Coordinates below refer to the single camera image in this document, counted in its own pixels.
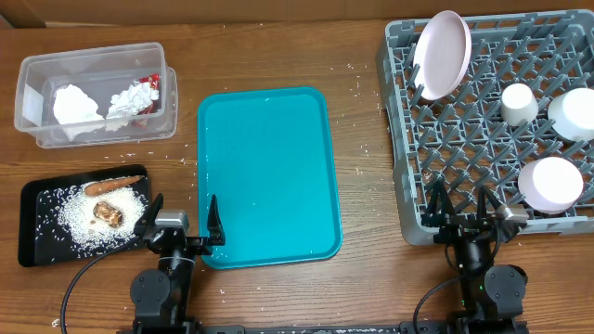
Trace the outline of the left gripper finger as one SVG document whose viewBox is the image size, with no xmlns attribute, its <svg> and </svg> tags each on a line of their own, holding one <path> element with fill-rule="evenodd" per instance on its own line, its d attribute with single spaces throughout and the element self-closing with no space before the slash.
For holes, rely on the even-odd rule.
<svg viewBox="0 0 594 334">
<path fill-rule="evenodd" d="M 144 236 L 147 230 L 155 225 L 156 217 L 163 207 L 163 194 L 159 193 L 155 200 L 148 206 L 143 215 L 136 221 L 134 225 L 134 234 L 136 236 Z"/>
<path fill-rule="evenodd" d="M 218 211 L 217 197 L 212 195 L 208 212 L 207 229 L 213 246 L 225 246 L 226 235 Z"/>
</svg>

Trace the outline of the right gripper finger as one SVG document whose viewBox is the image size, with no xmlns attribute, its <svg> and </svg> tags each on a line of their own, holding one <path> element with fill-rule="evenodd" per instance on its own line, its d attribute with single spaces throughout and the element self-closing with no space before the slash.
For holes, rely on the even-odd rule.
<svg viewBox="0 0 594 334">
<path fill-rule="evenodd" d="M 442 180 L 435 181 L 431 190 L 431 198 L 424 213 L 425 221 L 445 221 L 455 214 L 455 208 L 448 196 Z"/>
<path fill-rule="evenodd" d="M 487 186 L 481 186 L 477 198 L 477 217 L 487 217 L 487 205 L 490 204 L 496 211 L 501 206 L 501 201 L 495 196 L 495 193 Z"/>
</svg>

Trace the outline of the brown walnut piece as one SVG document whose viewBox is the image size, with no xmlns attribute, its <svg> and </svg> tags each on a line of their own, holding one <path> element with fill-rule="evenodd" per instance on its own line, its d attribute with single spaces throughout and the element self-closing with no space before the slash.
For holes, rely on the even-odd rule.
<svg viewBox="0 0 594 334">
<path fill-rule="evenodd" d="M 106 201 L 98 202 L 93 209 L 93 214 L 112 228 L 118 228 L 123 224 L 122 212 L 112 207 Z"/>
</svg>

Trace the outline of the orange carrot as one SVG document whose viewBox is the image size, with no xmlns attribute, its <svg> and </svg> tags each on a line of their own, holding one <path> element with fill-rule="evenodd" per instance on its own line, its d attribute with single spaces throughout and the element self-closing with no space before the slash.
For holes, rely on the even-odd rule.
<svg viewBox="0 0 594 334">
<path fill-rule="evenodd" d="M 84 189 L 84 193 L 86 196 L 89 197 L 96 197 L 102 194 L 130 186 L 133 183 L 136 183 L 144 178 L 143 175 L 135 175 L 117 179 L 110 179 L 106 181 L 96 182 Z"/>
</svg>

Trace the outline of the small white plate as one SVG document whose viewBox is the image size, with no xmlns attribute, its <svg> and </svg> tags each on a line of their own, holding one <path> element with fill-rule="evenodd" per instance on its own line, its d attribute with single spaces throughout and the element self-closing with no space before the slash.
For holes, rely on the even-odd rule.
<svg viewBox="0 0 594 334">
<path fill-rule="evenodd" d="M 568 210 L 581 196 L 584 180 L 568 160 L 548 157 L 526 164 L 518 177 L 524 201 L 534 210 L 557 214 Z"/>
</svg>

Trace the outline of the white cup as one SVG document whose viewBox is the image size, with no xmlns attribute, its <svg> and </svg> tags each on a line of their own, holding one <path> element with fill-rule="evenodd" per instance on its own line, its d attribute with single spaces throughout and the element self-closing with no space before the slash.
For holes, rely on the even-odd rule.
<svg viewBox="0 0 594 334">
<path fill-rule="evenodd" d="M 501 94 L 501 117 L 511 126 L 531 122 L 538 114 L 538 104 L 531 88 L 524 83 L 513 83 Z"/>
</svg>

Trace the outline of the white saucer bowl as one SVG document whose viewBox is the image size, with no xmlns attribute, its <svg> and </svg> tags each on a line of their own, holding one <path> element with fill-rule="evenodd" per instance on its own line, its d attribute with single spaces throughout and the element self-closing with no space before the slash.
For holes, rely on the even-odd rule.
<svg viewBox="0 0 594 334">
<path fill-rule="evenodd" d="M 593 90 L 576 88 L 555 97 L 549 104 L 548 117 L 553 130 L 569 141 L 593 139 Z"/>
</svg>

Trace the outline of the white tissue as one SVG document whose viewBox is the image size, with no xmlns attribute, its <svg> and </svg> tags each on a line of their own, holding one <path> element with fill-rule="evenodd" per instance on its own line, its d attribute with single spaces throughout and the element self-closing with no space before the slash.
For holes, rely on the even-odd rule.
<svg viewBox="0 0 594 334">
<path fill-rule="evenodd" d="M 133 83 L 119 95 L 113 95 L 110 103 L 106 119 L 118 119 L 118 121 L 107 122 L 106 130 L 115 132 L 130 123 L 124 121 L 123 118 L 137 116 L 140 110 L 151 104 L 148 85 L 146 83 Z"/>
</svg>

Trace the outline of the white napkin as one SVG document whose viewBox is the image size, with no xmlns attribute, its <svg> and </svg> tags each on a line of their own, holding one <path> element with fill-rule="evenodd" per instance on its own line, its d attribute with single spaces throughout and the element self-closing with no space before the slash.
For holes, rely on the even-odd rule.
<svg viewBox="0 0 594 334">
<path fill-rule="evenodd" d="M 82 133 L 90 133 L 105 125 L 97 113 L 98 104 L 78 86 L 69 84 L 59 88 L 53 106 L 54 116 L 70 141 Z"/>
</svg>

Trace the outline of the large white plate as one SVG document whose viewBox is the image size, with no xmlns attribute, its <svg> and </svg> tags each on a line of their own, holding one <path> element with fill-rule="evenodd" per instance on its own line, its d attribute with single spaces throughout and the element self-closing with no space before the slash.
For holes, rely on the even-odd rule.
<svg viewBox="0 0 594 334">
<path fill-rule="evenodd" d="M 417 42 L 413 64 L 419 65 L 414 85 L 423 86 L 421 97 L 438 100 L 452 93 L 463 79 L 471 57 L 468 24 L 454 11 L 432 17 Z"/>
</svg>

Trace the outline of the red snack wrapper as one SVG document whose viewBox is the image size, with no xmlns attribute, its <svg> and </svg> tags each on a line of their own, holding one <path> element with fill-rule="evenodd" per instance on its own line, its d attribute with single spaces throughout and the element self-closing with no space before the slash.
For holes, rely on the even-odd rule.
<svg viewBox="0 0 594 334">
<path fill-rule="evenodd" d="M 160 96 L 160 80 L 161 76 L 157 73 L 142 77 L 138 80 L 140 84 L 147 84 L 149 88 L 149 97 L 151 104 L 138 112 L 139 115 L 152 114 L 158 107 L 157 100 Z"/>
</svg>

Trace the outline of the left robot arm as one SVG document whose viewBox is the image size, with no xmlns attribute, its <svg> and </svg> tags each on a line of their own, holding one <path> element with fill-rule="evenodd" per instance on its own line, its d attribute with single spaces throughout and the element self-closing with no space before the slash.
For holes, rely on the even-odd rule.
<svg viewBox="0 0 594 334">
<path fill-rule="evenodd" d="M 134 233 L 159 256 L 158 267 L 142 271 L 133 280 L 130 297 L 135 305 L 134 333 L 201 333 L 199 320 L 187 314 L 196 260 L 226 244 L 217 197 L 211 197 L 206 237 L 192 237 L 183 210 L 163 208 L 160 194 L 135 223 Z"/>
</svg>

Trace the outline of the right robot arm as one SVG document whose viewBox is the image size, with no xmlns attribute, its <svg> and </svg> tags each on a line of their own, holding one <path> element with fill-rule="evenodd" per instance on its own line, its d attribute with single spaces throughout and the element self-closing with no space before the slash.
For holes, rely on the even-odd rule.
<svg viewBox="0 0 594 334">
<path fill-rule="evenodd" d="M 457 274 L 428 291 L 418 302 L 412 328 L 416 333 L 526 333 L 525 323 L 516 317 L 523 313 L 528 276 L 511 264 L 496 264 L 500 246 L 513 240 L 527 226 L 529 215 L 523 206 L 510 206 L 495 193 L 481 186 L 477 211 L 458 212 L 442 181 L 431 187 L 431 197 L 421 223 L 436 227 L 433 242 L 454 252 L 446 260 Z M 450 285 L 460 286 L 463 308 L 448 314 L 435 325 L 420 322 L 423 304 L 436 292 Z"/>
</svg>

